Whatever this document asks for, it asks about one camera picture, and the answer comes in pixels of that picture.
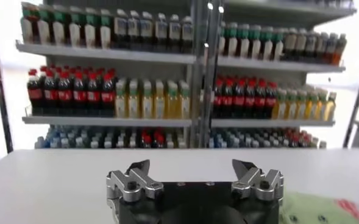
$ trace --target soda bottle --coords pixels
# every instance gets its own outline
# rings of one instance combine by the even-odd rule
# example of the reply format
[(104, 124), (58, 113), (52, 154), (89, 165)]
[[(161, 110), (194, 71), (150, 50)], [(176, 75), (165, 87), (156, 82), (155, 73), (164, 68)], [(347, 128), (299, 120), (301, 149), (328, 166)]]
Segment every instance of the soda bottle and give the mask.
[(252, 118), (252, 110), (254, 109), (255, 103), (255, 81), (250, 80), (248, 82), (244, 95), (246, 96), (244, 100), (244, 117)]
[(57, 81), (54, 78), (52, 71), (46, 71), (44, 93), (46, 101), (44, 114), (57, 115), (57, 102), (59, 99), (59, 93), (57, 92)]
[(240, 80), (235, 87), (233, 100), (233, 116), (242, 118), (244, 114), (244, 80)]
[(36, 76), (36, 73), (37, 70), (31, 69), (29, 71), (29, 81), (27, 82), (27, 92), (29, 94), (29, 100), (32, 104), (32, 115), (42, 113), (44, 102), (40, 78)]
[(101, 109), (101, 87), (96, 81), (96, 73), (90, 73), (87, 85), (88, 114), (98, 116)]
[(258, 86), (255, 89), (255, 103), (254, 103), (254, 118), (263, 119), (266, 102), (266, 82), (261, 80), (259, 81)]
[(275, 82), (269, 82), (266, 88), (266, 102), (265, 102), (265, 114), (264, 118), (271, 119), (272, 109), (277, 102), (277, 84)]
[(71, 82), (68, 78), (68, 72), (62, 72), (60, 75), (60, 81), (58, 85), (59, 89), (59, 103), (60, 109), (59, 113), (61, 115), (71, 115), (72, 114), (72, 89)]
[(107, 117), (114, 117), (114, 99), (115, 90), (112, 77), (106, 74), (104, 77), (104, 84), (102, 87), (102, 115)]

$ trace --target table surface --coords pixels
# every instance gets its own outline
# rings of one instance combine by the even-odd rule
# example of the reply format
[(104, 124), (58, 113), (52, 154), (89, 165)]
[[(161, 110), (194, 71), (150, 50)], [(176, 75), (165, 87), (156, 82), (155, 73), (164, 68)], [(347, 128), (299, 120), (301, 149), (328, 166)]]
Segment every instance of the table surface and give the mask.
[(281, 170), (288, 191), (359, 202), (359, 150), (18, 150), (0, 161), (0, 223), (114, 223), (108, 171), (150, 159), (158, 181), (233, 181), (234, 158)]

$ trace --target shelf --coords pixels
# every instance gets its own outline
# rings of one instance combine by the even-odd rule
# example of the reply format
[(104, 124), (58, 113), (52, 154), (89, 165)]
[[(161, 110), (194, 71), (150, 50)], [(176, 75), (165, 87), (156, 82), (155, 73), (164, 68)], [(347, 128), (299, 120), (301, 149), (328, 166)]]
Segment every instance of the shelf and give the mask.
[(297, 72), (343, 72), (345, 67), (334, 65), (318, 65), (288, 61), (262, 61), (235, 57), (218, 57), (218, 65), (250, 69), (267, 69)]
[(195, 57), (187, 54), (123, 51), (116, 49), (87, 49), (67, 46), (24, 44), (18, 40), (16, 41), (15, 45), (20, 52), (39, 55), (149, 61), (175, 64), (193, 64), (195, 62)]
[(191, 120), (174, 119), (120, 119), (109, 117), (22, 117), (25, 124), (91, 125), (119, 127), (189, 127)]
[(212, 119), (211, 127), (224, 128), (273, 128), (273, 127), (300, 127), (300, 126), (319, 126), (331, 127), (335, 121), (311, 121), (311, 120), (255, 120), (255, 119)]

